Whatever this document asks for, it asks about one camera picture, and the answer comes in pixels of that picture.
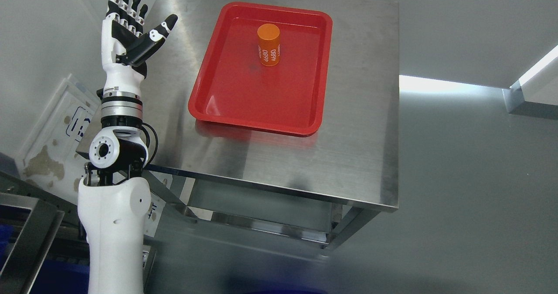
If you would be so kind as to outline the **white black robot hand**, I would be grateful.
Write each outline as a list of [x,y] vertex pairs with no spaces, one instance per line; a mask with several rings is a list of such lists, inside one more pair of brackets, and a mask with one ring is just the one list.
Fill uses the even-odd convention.
[[108,0],[101,33],[101,62],[106,81],[99,97],[115,91],[140,96],[151,58],[171,34],[178,16],[170,14],[159,25],[145,30],[147,4],[142,0]]

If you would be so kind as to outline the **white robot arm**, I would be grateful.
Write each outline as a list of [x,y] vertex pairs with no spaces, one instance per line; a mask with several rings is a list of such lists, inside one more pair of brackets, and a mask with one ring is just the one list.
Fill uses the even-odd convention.
[[142,100],[135,89],[100,91],[102,128],[89,146],[78,185],[78,217],[89,244],[90,294],[142,294],[142,247],[151,207],[142,177]]

